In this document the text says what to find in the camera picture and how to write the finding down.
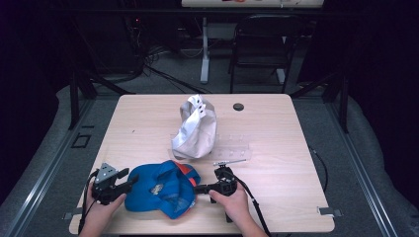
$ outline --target chair backrest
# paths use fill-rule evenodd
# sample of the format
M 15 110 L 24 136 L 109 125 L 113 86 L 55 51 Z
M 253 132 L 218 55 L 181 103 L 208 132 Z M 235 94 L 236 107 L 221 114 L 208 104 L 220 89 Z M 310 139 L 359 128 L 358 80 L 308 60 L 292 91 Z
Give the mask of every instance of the chair backrest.
M 294 15 L 257 14 L 242 19 L 236 26 L 236 36 L 298 37 L 305 23 Z

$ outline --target blue cap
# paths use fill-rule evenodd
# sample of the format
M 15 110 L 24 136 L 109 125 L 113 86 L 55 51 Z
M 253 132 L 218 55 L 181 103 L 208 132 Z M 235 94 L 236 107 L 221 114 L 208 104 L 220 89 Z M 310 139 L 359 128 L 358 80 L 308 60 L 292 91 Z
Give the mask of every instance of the blue cap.
M 161 164 L 141 165 L 128 176 L 139 176 L 126 195 L 126 209 L 148 211 L 160 209 L 176 219 L 195 204 L 194 186 L 201 181 L 197 171 L 188 164 L 168 160 Z

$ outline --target light wood tabletop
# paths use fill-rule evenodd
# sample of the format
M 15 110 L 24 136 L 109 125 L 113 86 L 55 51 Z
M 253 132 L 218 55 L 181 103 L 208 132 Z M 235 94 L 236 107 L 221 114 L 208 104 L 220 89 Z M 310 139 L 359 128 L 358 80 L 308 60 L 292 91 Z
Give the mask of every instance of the light wood tabletop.
M 195 8 L 321 8 L 324 0 L 182 0 L 183 7 Z
M 182 124 L 180 106 L 190 95 L 126 95 L 117 104 L 92 172 L 103 162 L 122 170 L 139 165 L 162 163 L 170 155 L 171 138 Z M 322 191 L 304 135 L 288 95 L 203 95 L 215 107 L 218 141 L 228 146 L 231 137 L 245 137 L 243 147 L 250 156 L 244 162 L 229 164 L 259 202 L 272 233 L 330 232 L 332 217 L 320 215 L 328 203 Z M 244 110 L 236 111 L 240 103 Z M 215 156 L 182 160 L 200 174 L 201 184 L 216 182 Z M 126 177 L 117 184 L 126 181 Z M 249 199 L 249 208 L 260 224 Z M 74 215 L 69 229 L 77 233 L 80 215 Z M 109 234 L 226 234 L 239 233 L 225 221 L 221 205 L 210 203 L 208 195 L 198 195 L 196 204 L 178 219 L 160 210 L 130 212 L 122 205 L 106 233 Z

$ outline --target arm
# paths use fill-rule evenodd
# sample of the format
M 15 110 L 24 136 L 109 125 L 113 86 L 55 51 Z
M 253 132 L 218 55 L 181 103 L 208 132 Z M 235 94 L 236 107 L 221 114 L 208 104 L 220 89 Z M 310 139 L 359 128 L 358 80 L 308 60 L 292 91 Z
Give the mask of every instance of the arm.
M 92 187 L 93 184 L 91 183 L 87 191 L 87 208 L 95 201 L 92 198 Z M 89 213 L 86 215 L 86 222 L 84 223 L 84 227 L 79 236 L 100 236 L 111 220 L 112 214 L 120 207 L 125 199 L 126 194 L 122 194 L 114 202 L 111 202 L 108 205 L 94 203 L 92 208 L 90 208 Z
M 240 183 L 237 183 L 237 190 L 230 197 L 214 190 L 210 190 L 209 195 L 224 206 L 225 212 L 237 225 L 244 237 L 267 236 L 250 215 L 247 194 Z

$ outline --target gray carpet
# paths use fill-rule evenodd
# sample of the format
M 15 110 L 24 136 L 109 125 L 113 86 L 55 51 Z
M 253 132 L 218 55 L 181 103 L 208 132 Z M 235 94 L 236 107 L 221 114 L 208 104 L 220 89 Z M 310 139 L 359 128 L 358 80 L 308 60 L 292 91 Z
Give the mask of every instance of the gray carpet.
M 303 51 L 299 57 L 298 54 L 296 56 L 288 93 L 298 89 L 295 78 L 302 62 Z M 228 93 L 228 59 L 224 48 L 217 50 L 214 47 L 211 52 L 209 82 L 206 85 L 200 83 L 201 56 L 187 57 L 182 54 L 162 53 L 152 66 L 190 84 L 206 88 L 212 93 Z M 147 70 L 140 77 L 118 85 L 137 94 L 194 93 L 189 89 L 184 89 L 183 92 Z M 70 125 L 69 90 L 64 88 L 57 94 L 60 107 L 54 124 L 22 179 L 0 207 L 0 235 L 4 236 L 10 227 L 13 227 L 13 221 L 19 216 L 22 205 L 36 185 L 37 179 L 42 176 L 44 168 L 60 154 L 62 163 L 57 167 L 58 172 L 52 177 L 47 192 L 33 212 L 34 215 L 28 217 L 28 225 L 24 225 L 20 233 L 23 236 L 70 236 L 69 220 L 62 220 L 62 214 L 71 211 L 80 198 L 118 99 L 117 95 L 106 87 L 96 87 L 100 96 L 94 102 L 90 103 L 80 97 L 81 104 L 89 110 L 86 109 L 79 125 L 72 132 L 67 130 Z M 239 88 L 240 92 L 245 92 L 246 89 L 248 88 Z M 264 89 L 261 88 L 259 92 L 264 93 Z M 322 89 L 318 88 L 307 97 L 295 99 L 293 102 L 308 145 L 317 151 L 327 167 L 329 179 L 325 194 L 329 205 L 342 210 L 344 216 L 335 218 L 336 228 L 331 233 L 293 233 L 292 236 L 382 236 L 369 201 L 351 165 L 351 154 L 339 132 L 339 126 L 334 122 L 335 105 L 323 104 L 318 97 L 321 92 Z M 419 227 L 411 217 L 417 215 L 417 209 L 393 188 L 391 180 L 383 170 L 382 154 L 377 139 L 360 108 L 352 100 L 349 104 L 348 126 L 349 137 L 368 171 L 396 233 L 398 236 L 419 236 Z M 62 142 L 71 137 L 71 144 L 78 133 L 90 135 L 87 146 L 64 147 L 60 153 Z M 312 157 L 319 179 L 325 185 L 324 166 L 315 155 Z

